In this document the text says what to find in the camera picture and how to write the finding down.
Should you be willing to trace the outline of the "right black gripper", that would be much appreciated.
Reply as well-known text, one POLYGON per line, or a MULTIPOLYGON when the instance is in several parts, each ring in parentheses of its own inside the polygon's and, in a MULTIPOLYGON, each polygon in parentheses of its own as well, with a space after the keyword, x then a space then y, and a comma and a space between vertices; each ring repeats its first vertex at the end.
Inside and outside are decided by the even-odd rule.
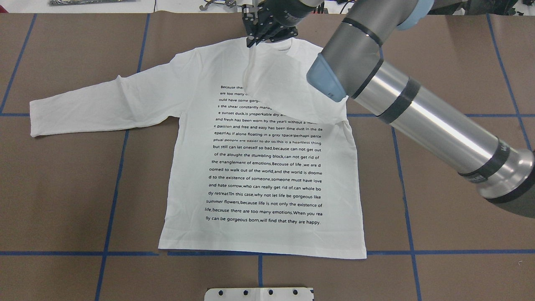
POLYGON ((281 25, 273 12, 264 6, 243 6, 243 24, 247 31, 248 48, 260 42, 279 42, 298 36, 296 27, 281 25))

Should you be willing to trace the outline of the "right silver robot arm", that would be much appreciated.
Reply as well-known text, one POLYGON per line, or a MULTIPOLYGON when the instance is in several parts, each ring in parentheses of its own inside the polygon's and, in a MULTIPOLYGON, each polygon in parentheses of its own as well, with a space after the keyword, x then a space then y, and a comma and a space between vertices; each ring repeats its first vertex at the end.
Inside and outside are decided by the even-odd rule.
POLYGON ((272 50, 297 35, 317 0, 266 0, 247 23, 247 94, 279 114, 336 124, 346 97, 454 168, 491 204, 534 217, 534 154, 516 150, 380 57, 394 29, 414 26, 432 0, 359 0, 319 54, 272 50))

